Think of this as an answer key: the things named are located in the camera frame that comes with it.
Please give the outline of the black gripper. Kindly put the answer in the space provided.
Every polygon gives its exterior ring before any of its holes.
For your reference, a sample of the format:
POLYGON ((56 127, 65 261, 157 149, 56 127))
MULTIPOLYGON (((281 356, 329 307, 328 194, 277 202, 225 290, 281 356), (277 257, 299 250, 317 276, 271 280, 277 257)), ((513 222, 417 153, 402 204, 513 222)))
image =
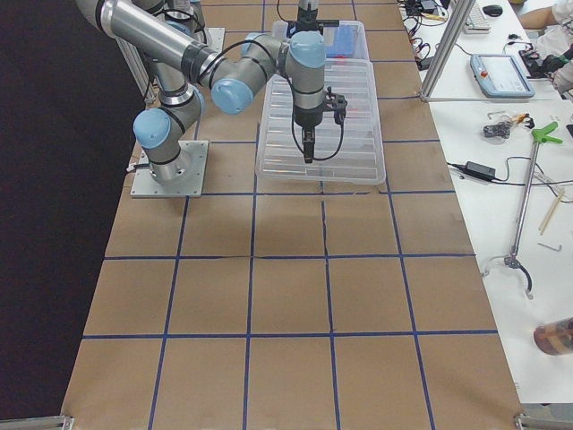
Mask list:
POLYGON ((314 145, 315 145, 315 127, 318 126, 323 118, 323 110, 321 108, 313 109, 294 109, 295 123, 303 128, 303 155, 306 164, 313 163, 314 160, 314 145))

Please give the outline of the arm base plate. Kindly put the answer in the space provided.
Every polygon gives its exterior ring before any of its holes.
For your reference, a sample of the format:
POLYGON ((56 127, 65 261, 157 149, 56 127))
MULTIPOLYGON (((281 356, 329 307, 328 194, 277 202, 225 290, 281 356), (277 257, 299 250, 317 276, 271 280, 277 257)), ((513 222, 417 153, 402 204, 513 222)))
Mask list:
POLYGON ((131 197, 201 197, 208 160, 209 141, 180 140, 178 158, 165 165, 153 164, 144 150, 134 171, 131 197))

